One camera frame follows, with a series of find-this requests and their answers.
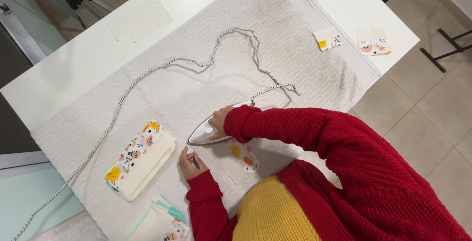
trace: red knit cardigan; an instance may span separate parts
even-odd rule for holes
[[[226,116],[224,129],[239,142],[281,140],[326,159],[342,190],[305,161],[295,160],[277,174],[323,241],[472,240],[429,183],[355,117],[317,108],[261,111],[245,105]],[[195,240],[231,240],[237,219],[228,220],[210,171],[188,183]]]

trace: white iron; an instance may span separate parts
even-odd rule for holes
[[[235,104],[233,106],[234,107],[240,107],[242,105],[254,106],[254,104],[251,100],[241,102],[241,103]],[[193,131],[192,135],[190,135],[190,137],[187,140],[188,144],[190,144],[190,145],[210,145],[210,144],[216,144],[216,143],[220,143],[220,142],[224,142],[224,141],[227,141],[229,139],[232,139],[232,137],[224,136],[224,137],[221,137],[221,138],[216,139],[216,140],[209,140],[209,137],[217,132],[216,128],[212,127],[208,123],[208,120],[210,120],[210,118],[212,118],[212,117],[213,117],[213,115],[211,115],[210,117],[205,119],[205,121],[203,123],[201,123]]]

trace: white cord with black dots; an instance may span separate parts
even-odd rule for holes
[[[231,29],[228,29],[227,31],[225,31],[224,33],[222,33],[220,36],[218,36],[218,40],[216,42],[216,45],[215,45],[215,49],[213,50],[213,54],[211,55],[211,61],[207,64],[200,64],[198,63],[198,61],[196,60],[191,60],[191,59],[186,59],[186,58],[176,58],[176,59],[172,59],[170,61],[168,61],[166,64],[164,65],[161,65],[161,66],[156,66],[152,69],[150,69],[148,72],[146,72],[145,74],[139,76],[138,79],[136,79],[132,84],[131,86],[126,90],[125,94],[121,97],[119,103],[118,103],[118,107],[115,111],[115,114],[113,116],[113,120],[111,121],[111,124],[110,126],[107,128],[107,130],[105,130],[105,133],[103,134],[103,136],[100,138],[100,140],[97,142],[97,144],[95,145],[95,147],[93,147],[92,151],[89,153],[89,155],[87,156],[87,158],[85,159],[85,161],[80,165],[79,168],[77,168],[77,170],[74,171],[74,173],[69,177],[69,179],[66,181],[66,183],[61,187],[61,189],[56,193],[54,194],[54,196],[52,196],[48,201],[46,201],[43,205],[41,205],[37,210],[35,210],[33,212],[33,214],[31,215],[31,217],[28,218],[27,220],[27,223],[23,226],[23,228],[21,228],[20,232],[15,236],[15,238],[12,239],[12,241],[16,241],[18,238],[20,238],[20,236],[23,234],[23,232],[28,228],[29,224],[31,223],[32,219],[34,218],[34,216],[36,214],[38,214],[39,211],[41,211],[44,207],[46,207],[46,205],[48,205],[52,200],[54,200],[61,192],[62,190],[64,190],[66,188],[66,186],[72,181],[72,179],[75,177],[75,175],[77,175],[80,170],[87,164],[87,162],[90,160],[90,158],[93,156],[93,154],[95,153],[95,151],[97,150],[98,146],[100,146],[100,144],[102,143],[102,141],[105,139],[105,137],[107,136],[108,132],[111,130],[111,128],[113,128],[113,125],[115,124],[115,120],[117,119],[118,117],[118,112],[121,108],[121,104],[123,103],[124,99],[126,98],[126,96],[128,95],[128,93],[133,89],[133,87],[138,83],[138,81],[140,81],[142,78],[146,77],[147,75],[151,74],[153,71],[157,70],[157,69],[164,69],[164,68],[167,68],[170,64],[174,63],[175,61],[178,61],[178,60],[184,60],[184,61],[189,61],[189,62],[193,62],[195,64],[197,64],[199,67],[207,67],[207,66],[210,66],[212,65],[214,62],[215,62],[215,54],[216,54],[216,50],[218,48],[218,46],[220,45],[220,42],[221,42],[221,38],[224,37],[226,34],[228,33],[231,33],[233,32],[234,30],[240,30],[240,31],[245,31],[245,32],[251,32],[252,33],[252,36],[254,37],[254,39],[256,39],[257,41],[257,46],[256,46],[256,51],[255,51],[255,55],[256,55],[256,62],[257,62],[257,69],[260,70],[261,72],[264,72],[266,73],[267,75],[269,75],[269,77],[277,84],[276,86],[273,86],[273,87],[270,87],[262,92],[259,92],[259,93],[256,93],[255,95],[253,95],[251,97],[251,101],[252,101],[252,105],[255,105],[254,103],[254,98],[256,98],[258,95],[261,95],[263,93],[267,93],[268,91],[270,90],[273,90],[275,88],[279,88],[279,87],[284,87],[286,90],[288,91],[291,91],[291,92],[295,92],[297,95],[300,95],[301,93],[299,93],[295,87],[295,84],[281,84],[270,72],[268,72],[267,70],[265,69],[261,69],[261,66],[260,66],[260,63],[259,63],[259,45],[260,45],[260,42],[259,42],[259,39],[257,39],[256,35],[254,34],[254,31],[252,31],[251,29],[245,29],[245,28],[240,28],[240,27],[234,27],[234,28],[231,28]]]

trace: tripod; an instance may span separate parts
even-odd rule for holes
[[[107,4],[101,2],[100,0],[66,0],[66,2],[69,4],[69,7],[74,10],[75,15],[77,16],[77,19],[80,22],[80,25],[84,28],[87,29],[86,24],[83,21],[83,17],[81,16],[79,9],[79,5],[83,5],[84,8],[86,8],[92,15],[97,17],[98,20],[103,18],[104,16],[108,15],[110,12],[113,11],[113,9],[108,6]],[[94,5],[97,5],[98,7],[102,8],[105,10],[105,13],[100,12]]]

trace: yellow knit top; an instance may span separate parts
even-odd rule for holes
[[[234,241],[321,241],[295,197],[276,176],[258,183],[237,213]]]

